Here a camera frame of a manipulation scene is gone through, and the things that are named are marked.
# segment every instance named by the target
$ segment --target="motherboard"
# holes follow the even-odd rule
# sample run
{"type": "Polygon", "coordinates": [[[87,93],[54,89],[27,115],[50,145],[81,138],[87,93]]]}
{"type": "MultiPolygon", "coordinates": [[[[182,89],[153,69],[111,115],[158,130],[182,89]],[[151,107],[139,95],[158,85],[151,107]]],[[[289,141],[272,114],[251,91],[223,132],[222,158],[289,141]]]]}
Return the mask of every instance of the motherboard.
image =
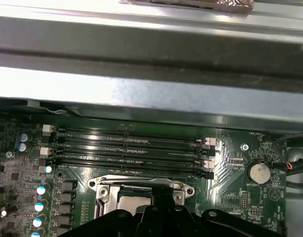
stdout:
{"type": "MultiPolygon", "coordinates": [[[[286,173],[276,162],[266,133],[0,115],[0,237],[56,237],[109,212],[107,177],[170,182],[190,212],[216,208],[282,232],[286,173]]],[[[150,202],[148,187],[124,187],[114,208],[150,202]]]]}

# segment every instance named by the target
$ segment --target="wire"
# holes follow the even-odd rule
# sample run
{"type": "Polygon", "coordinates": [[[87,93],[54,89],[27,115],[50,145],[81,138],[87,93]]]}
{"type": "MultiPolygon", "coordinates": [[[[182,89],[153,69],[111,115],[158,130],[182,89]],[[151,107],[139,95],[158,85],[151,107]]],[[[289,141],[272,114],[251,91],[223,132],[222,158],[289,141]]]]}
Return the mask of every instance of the wire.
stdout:
{"type": "Polygon", "coordinates": [[[66,112],[66,110],[55,110],[55,111],[53,111],[53,110],[50,110],[50,109],[48,109],[48,108],[36,107],[36,106],[31,106],[31,105],[27,105],[27,107],[35,108],[35,109],[47,110],[47,111],[49,111],[50,113],[53,113],[53,114],[56,114],[56,115],[61,115],[61,114],[63,114],[63,113],[66,112]]]}
{"type": "Polygon", "coordinates": [[[293,182],[286,182],[286,186],[292,189],[300,189],[303,190],[303,184],[302,183],[293,183],[293,182]]]}
{"type": "Polygon", "coordinates": [[[290,176],[290,175],[301,174],[301,173],[303,173],[303,168],[302,168],[302,169],[288,170],[288,171],[286,172],[286,175],[287,175],[287,176],[290,176]]]}
{"type": "Polygon", "coordinates": [[[292,164],[291,164],[291,163],[289,163],[289,162],[286,162],[286,166],[287,166],[287,168],[288,168],[288,169],[293,169],[292,164]]]}
{"type": "Polygon", "coordinates": [[[287,175],[303,173],[303,160],[296,162],[288,162],[286,157],[282,154],[282,149],[280,148],[279,144],[280,142],[286,141],[288,139],[293,139],[298,137],[303,137],[303,132],[282,136],[276,139],[271,145],[271,148],[273,149],[275,154],[280,158],[280,160],[283,163],[286,164],[286,167],[288,169],[287,175]]]}

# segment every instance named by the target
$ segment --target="green circuit board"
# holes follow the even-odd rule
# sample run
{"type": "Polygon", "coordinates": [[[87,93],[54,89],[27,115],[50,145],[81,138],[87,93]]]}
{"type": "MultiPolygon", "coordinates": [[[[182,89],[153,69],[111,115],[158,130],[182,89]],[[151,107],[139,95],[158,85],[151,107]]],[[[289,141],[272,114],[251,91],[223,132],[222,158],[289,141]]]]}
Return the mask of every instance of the green circuit board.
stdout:
{"type": "Polygon", "coordinates": [[[254,131],[64,116],[0,118],[0,187],[5,188],[0,196],[0,211],[4,206],[18,206],[12,215],[0,216],[0,233],[31,237],[43,228],[44,236],[55,237],[93,220],[96,192],[87,182],[107,174],[181,181],[195,188],[195,194],[186,199],[189,211],[201,215],[208,208],[217,208],[281,232],[285,172],[270,169],[269,180],[258,184],[247,171],[255,163],[279,162],[268,136],[254,131]],[[51,139],[43,133],[45,124],[54,129],[51,139]],[[26,144],[30,148],[21,152],[19,134],[23,133],[31,134],[32,139],[26,144]],[[91,137],[93,134],[108,140],[98,142],[98,137],[91,137]],[[214,145],[203,145],[205,138],[213,139],[214,145]],[[43,157],[41,148],[51,148],[53,153],[43,157]],[[11,158],[6,157],[8,151],[13,153],[11,158]],[[204,158],[212,161],[213,167],[194,162],[204,158]],[[52,170],[46,172],[46,166],[52,170]],[[213,172],[214,179],[199,175],[199,170],[213,172]],[[69,192],[62,192],[59,187],[67,182],[73,185],[69,192]],[[37,187],[45,183],[49,190],[38,195],[37,187]],[[47,206],[37,212],[35,204],[41,200],[47,206]],[[58,206],[67,202],[71,207],[69,215],[61,218],[58,206]],[[37,228],[33,221],[40,215],[45,215],[46,220],[37,228]]]}

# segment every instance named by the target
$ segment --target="cpu socket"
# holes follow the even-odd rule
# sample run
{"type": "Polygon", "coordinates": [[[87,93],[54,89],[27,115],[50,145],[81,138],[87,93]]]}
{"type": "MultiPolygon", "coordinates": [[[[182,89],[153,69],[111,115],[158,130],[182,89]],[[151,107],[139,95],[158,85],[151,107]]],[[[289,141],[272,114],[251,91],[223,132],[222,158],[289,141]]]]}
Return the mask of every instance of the cpu socket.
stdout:
{"type": "Polygon", "coordinates": [[[116,209],[124,209],[135,215],[144,212],[152,203],[152,187],[164,186],[173,189],[176,205],[184,205],[186,198],[194,195],[193,187],[165,178],[142,178],[120,175],[105,175],[88,181],[96,192],[94,218],[116,209]]]}

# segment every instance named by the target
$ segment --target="aluminum foil tape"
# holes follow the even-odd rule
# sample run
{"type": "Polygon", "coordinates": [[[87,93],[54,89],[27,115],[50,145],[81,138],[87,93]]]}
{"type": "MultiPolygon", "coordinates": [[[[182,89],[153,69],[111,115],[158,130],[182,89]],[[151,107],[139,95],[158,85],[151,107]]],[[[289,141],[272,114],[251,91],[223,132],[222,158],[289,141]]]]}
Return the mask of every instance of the aluminum foil tape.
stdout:
{"type": "Polygon", "coordinates": [[[121,0],[127,3],[163,3],[168,5],[193,6],[204,9],[248,13],[254,7],[254,0],[121,0]]]}

